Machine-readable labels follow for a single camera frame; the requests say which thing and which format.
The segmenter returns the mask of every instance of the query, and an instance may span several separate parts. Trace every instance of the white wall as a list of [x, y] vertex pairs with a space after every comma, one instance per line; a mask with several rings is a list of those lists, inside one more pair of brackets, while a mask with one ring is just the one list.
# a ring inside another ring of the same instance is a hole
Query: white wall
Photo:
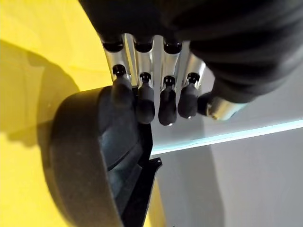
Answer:
[[161, 158], [168, 227], [303, 226], [303, 129]]

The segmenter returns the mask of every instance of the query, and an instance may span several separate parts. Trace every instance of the black joint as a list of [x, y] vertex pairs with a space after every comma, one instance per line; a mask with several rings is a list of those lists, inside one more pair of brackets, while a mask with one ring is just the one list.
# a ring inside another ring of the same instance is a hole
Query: black joint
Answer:
[[117, 77], [121, 77], [126, 75], [126, 69], [123, 65], [114, 65], [113, 66], [113, 74]]
[[198, 110], [198, 90], [194, 84], [190, 83], [181, 90], [178, 103], [178, 113], [183, 118], [191, 118]]
[[152, 37], [134, 38], [134, 48], [141, 53], [149, 52], [152, 49], [152, 45]]
[[140, 78], [142, 78], [143, 83], [148, 83], [152, 79], [152, 76], [148, 72], [143, 72], [140, 74]]
[[182, 50], [182, 43], [175, 40], [173, 42], [164, 40], [163, 45], [164, 51], [169, 54], [177, 54]]
[[108, 43], [103, 43], [104, 49], [106, 49], [109, 52], [119, 52], [123, 49], [123, 41], [122, 38], [121, 40], [113, 41], [113, 42], [108, 42]]
[[188, 79], [189, 83], [195, 84], [197, 81], [199, 81], [200, 76], [199, 76], [199, 74], [197, 74], [195, 72], [191, 72], [187, 75], [187, 79]]

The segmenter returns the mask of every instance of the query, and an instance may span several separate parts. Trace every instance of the black curved part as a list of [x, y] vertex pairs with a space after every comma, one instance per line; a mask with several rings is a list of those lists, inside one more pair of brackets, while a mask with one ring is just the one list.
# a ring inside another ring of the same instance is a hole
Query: black curved part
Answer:
[[138, 103], [136, 106], [137, 120], [141, 124], [149, 124], [155, 117], [153, 97], [153, 89], [148, 83], [143, 83], [142, 87], [138, 89]]
[[162, 165], [159, 158], [149, 160], [150, 124], [139, 124], [133, 107], [116, 108], [110, 96], [111, 87], [76, 93], [54, 118], [52, 196], [73, 226], [143, 226]]
[[176, 122], [177, 107], [176, 93], [172, 86], [167, 86], [160, 94], [160, 106], [158, 112], [159, 122], [164, 125], [170, 125]]
[[181, 90], [178, 103], [178, 113], [183, 118], [190, 118], [196, 115], [198, 110], [198, 90], [190, 83]]

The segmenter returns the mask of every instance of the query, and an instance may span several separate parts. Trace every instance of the yellow surface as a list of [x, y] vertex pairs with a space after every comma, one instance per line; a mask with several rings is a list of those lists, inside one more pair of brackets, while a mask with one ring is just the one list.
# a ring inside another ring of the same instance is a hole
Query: yellow surface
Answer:
[[[110, 84], [100, 40], [77, 1], [0, 1], [0, 226], [67, 226], [45, 183], [41, 148], [64, 98]], [[161, 227], [155, 188], [145, 226]]]

